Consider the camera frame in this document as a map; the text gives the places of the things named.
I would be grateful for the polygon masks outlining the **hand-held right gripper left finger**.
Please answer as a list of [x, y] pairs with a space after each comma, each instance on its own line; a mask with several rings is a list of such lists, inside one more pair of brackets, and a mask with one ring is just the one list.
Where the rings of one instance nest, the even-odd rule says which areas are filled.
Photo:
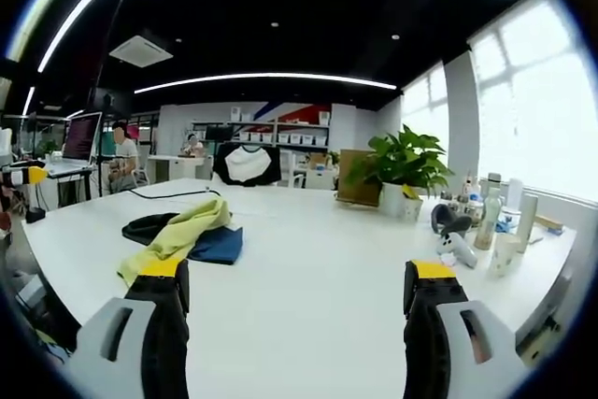
[[188, 262], [147, 266], [79, 330], [69, 379], [84, 398], [187, 398]]

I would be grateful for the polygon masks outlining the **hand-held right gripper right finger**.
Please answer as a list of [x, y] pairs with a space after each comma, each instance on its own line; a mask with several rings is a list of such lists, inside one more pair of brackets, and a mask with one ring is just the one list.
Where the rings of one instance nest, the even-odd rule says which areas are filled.
[[508, 398], [526, 378], [515, 334], [449, 267], [406, 263], [405, 398]]

